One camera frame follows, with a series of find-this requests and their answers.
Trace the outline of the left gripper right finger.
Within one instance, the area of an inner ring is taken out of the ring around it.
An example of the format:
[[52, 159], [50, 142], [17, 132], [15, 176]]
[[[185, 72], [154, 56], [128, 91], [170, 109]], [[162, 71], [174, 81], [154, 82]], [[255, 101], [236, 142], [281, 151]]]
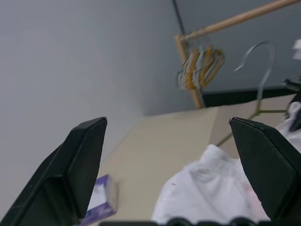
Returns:
[[245, 175], [267, 216], [301, 221], [301, 153], [273, 127], [238, 117], [229, 124]]

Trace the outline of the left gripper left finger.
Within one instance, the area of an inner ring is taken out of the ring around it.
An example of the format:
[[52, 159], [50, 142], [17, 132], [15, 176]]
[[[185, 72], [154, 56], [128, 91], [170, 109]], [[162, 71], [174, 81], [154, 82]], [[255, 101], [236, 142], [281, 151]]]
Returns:
[[107, 119], [73, 128], [38, 167], [0, 226], [75, 226], [86, 215], [97, 179]]

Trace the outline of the white shorts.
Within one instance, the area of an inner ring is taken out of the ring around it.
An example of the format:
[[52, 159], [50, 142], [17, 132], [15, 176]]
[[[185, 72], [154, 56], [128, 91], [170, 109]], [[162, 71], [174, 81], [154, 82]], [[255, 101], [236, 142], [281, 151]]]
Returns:
[[198, 161], [165, 183], [151, 219], [160, 224], [174, 217], [192, 223], [201, 220], [225, 223], [241, 216], [255, 221], [268, 219], [240, 160], [215, 145], [208, 145]]

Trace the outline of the purple tissue box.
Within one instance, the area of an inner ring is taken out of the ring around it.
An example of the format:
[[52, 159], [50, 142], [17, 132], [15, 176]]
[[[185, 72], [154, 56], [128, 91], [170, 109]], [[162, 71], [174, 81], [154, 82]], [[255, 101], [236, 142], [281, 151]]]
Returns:
[[109, 174], [98, 178], [80, 226], [87, 226], [114, 215], [118, 209], [118, 195], [117, 183]]

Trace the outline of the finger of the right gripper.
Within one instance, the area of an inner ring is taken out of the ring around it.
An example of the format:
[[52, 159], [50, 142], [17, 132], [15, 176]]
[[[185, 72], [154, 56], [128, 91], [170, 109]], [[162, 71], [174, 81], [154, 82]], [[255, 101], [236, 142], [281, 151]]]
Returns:
[[285, 79], [284, 86], [292, 91], [301, 91], [301, 79], [299, 81], [293, 81], [291, 79]]
[[291, 100], [286, 113], [286, 119], [290, 120], [289, 132], [301, 129], [301, 94], [296, 94]]

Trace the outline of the thin metal wire hanger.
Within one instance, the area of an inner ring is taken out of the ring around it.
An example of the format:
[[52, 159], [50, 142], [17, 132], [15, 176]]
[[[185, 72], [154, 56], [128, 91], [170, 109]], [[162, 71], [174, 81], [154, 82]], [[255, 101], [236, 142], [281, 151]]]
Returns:
[[[267, 82], [267, 80], [270, 76], [270, 73], [273, 69], [273, 66], [274, 66], [274, 63], [275, 63], [275, 60], [276, 60], [276, 49], [270, 41], [264, 41], [264, 42], [258, 43], [256, 45], [254, 45], [253, 47], [251, 47], [245, 53], [245, 55], [243, 56], [243, 58], [242, 58], [242, 60], [239, 64], [239, 67], [237, 67], [235, 69], [235, 71], [238, 71], [241, 68], [243, 68], [246, 61], [247, 61], [247, 58], [249, 57], [251, 52], [255, 48], [257, 48], [259, 46], [262, 46], [262, 45], [264, 45], [267, 48], [268, 53], [269, 53], [269, 59], [268, 59], [268, 63], [267, 63], [267, 69], [266, 69], [266, 71], [265, 71], [265, 73], [264, 73], [264, 75], [263, 75], [263, 77], [260, 81], [260, 84], [257, 88], [256, 100], [251, 102], [254, 105], [254, 110], [250, 113], [250, 115], [248, 117], [249, 120], [252, 120], [255, 117], [257, 117], [261, 114], [265, 114], [265, 113], [285, 113], [286, 112], [286, 110], [264, 110], [264, 109], [261, 108], [261, 100], [262, 100], [262, 97], [263, 97], [264, 86], [265, 86], [265, 83]], [[239, 110], [242, 109], [243, 106], [246, 106], [246, 103], [220, 106], [219, 110], [218, 110], [218, 114], [217, 114], [215, 122], [214, 122], [214, 129], [213, 129], [212, 132], [219, 132], [219, 133], [222, 132], [222, 130], [219, 128], [220, 127], [220, 121], [218, 119], [223, 117], [222, 116], [223, 113], [225, 113], [226, 115], [229, 115], [230, 111], [234, 111], [234, 110], [239, 111]]]

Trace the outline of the wooden clothes rack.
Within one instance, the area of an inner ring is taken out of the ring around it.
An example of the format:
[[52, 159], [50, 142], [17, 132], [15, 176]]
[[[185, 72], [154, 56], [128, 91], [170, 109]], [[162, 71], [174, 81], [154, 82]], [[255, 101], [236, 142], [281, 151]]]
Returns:
[[252, 20], [256, 17], [271, 13], [273, 11], [279, 10], [281, 8], [290, 6], [295, 3], [299, 3], [301, 0], [274, 0], [273, 2], [267, 3], [265, 5], [256, 7], [249, 11], [237, 14], [230, 18], [219, 21], [215, 24], [211, 24], [205, 26], [204, 28], [200, 28], [199, 30], [192, 31], [188, 34], [177, 34], [174, 37], [174, 41], [177, 47], [177, 50], [180, 55], [181, 63], [184, 64], [188, 59], [188, 55], [186, 53], [186, 42], [189, 40], [194, 40], [199, 37], [208, 35], [210, 33], [214, 33], [228, 27], [235, 26], [237, 24], [246, 22], [248, 20]]

